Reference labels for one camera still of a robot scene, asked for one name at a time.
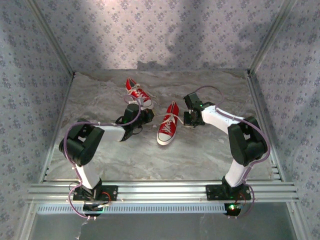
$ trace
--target patterned wallpaper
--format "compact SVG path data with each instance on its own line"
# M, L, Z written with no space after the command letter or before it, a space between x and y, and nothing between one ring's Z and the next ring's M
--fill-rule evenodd
M320 2L298 0L257 71L280 161L320 239Z
M39 180L71 77L24 1L0 1L0 239L13 239Z
M247 69L282 0L37 0L76 72Z

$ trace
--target red canvas shoe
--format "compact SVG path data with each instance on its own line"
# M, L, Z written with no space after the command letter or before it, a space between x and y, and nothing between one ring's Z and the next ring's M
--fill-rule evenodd
M179 107L176 102L172 102L166 111L166 115L160 125L159 131L156 135L156 140L160 145L169 144L176 135L177 123L183 121L178 117Z
M128 91L128 94L136 97L142 98L143 104L141 106L141 110L144 109L152 109L154 107L154 103L152 102L151 98L145 91L137 84L132 78L128 78L125 83L125 88Z

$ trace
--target enclosure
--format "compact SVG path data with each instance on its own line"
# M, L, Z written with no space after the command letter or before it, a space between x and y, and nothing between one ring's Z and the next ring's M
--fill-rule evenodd
M101 239L111 230L121 239L320 238L318 1L0 4L1 238ZM77 175L59 144L79 119L123 116L128 78L151 98L154 117L125 141L104 132L92 164L118 196L114 212L85 224L66 202ZM270 141L269 157L247 178L252 212L236 223L226 221L223 201L206 198L233 162L229 136L182 124L184 97L201 86L224 94L222 110L256 118ZM222 97L209 87L197 95L214 104ZM182 122L163 146L157 132L173 101Z

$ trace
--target floral wall pattern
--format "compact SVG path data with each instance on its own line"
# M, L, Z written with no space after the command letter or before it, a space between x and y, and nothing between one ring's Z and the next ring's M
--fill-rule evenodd
M283 1L37 0L74 71L247 69Z
M287 180L320 239L320 3L298 0L257 71Z
M0 1L0 239L13 239L39 180L71 76L24 1Z

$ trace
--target black mounting plate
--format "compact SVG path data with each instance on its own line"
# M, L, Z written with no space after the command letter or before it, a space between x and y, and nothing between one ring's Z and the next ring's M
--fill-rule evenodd
M244 185L241 189L234 191L234 192L228 192L226 190L226 186L221 185L206 185L205 186L205 193L206 193L206 199L208 201L241 201L244 200L243 196L245 197L245 200L251 200L251 194L250 189L248 186Z
M118 186L117 185L102 185L101 190L103 193L108 193L110 195L111 201L117 200L118 195ZM92 201L89 197L86 196L81 187L77 187L73 193L73 201ZM95 199L95 201L109 201L109 197L107 194L100 194L99 197Z

